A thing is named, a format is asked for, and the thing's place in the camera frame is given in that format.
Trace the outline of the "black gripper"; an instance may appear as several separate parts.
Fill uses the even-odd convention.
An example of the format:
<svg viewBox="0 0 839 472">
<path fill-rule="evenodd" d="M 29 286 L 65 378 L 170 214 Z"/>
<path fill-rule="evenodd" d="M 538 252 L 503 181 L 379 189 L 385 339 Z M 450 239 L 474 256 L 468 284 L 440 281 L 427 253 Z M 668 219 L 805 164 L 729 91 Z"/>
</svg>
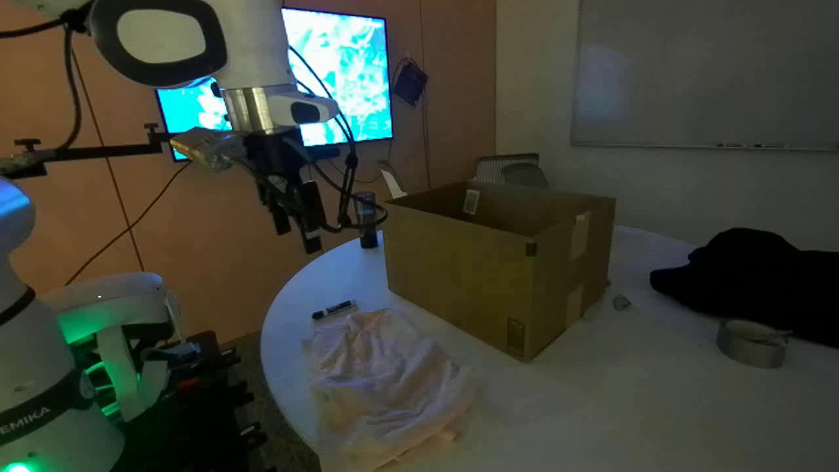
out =
<svg viewBox="0 0 839 472">
<path fill-rule="evenodd" d="M 301 167 L 306 164 L 301 134 L 295 129 L 281 134 L 248 134 L 244 146 L 259 200 L 269 207 L 276 234 L 289 234 L 289 213 L 301 213 L 299 227 L 303 252 L 320 252 L 320 222 L 312 213 L 315 196 L 301 179 Z"/>
</svg>

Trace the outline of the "white robot base green light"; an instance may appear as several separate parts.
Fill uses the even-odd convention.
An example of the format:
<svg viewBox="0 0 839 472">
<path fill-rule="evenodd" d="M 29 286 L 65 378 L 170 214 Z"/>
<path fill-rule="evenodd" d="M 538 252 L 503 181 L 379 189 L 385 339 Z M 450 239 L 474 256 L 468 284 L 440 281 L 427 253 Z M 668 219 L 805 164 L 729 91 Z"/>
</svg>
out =
<svg viewBox="0 0 839 472">
<path fill-rule="evenodd" d="M 170 362 L 155 345 L 179 335 L 179 307 L 158 272 L 121 272 L 45 295 L 65 343 L 91 354 L 87 378 L 109 420 L 130 421 L 158 404 Z"/>
</svg>

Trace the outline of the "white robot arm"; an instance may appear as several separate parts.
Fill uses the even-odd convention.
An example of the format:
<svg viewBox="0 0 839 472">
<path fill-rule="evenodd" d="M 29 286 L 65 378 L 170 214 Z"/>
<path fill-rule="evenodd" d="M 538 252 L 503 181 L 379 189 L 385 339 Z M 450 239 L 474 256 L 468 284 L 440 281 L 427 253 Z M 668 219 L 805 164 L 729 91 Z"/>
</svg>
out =
<svg viewBox="0 0 839 472">
<path fill-rule="evenodd" d="M 299 181 L 286 134 L 332 117 L 336 104 L 295 89 L 277 0 L 19 2 L 67 37 L 87 34 L 137 83 L 215 79 L 268 202 L 303 235 L 318 234 L 318 202 Z M 61 316 L 16 264 L 0 268 L 0 305 L 3 472 L 109 472 L 124 455 L 124 434 L 91 404 Z"/>
</svg>

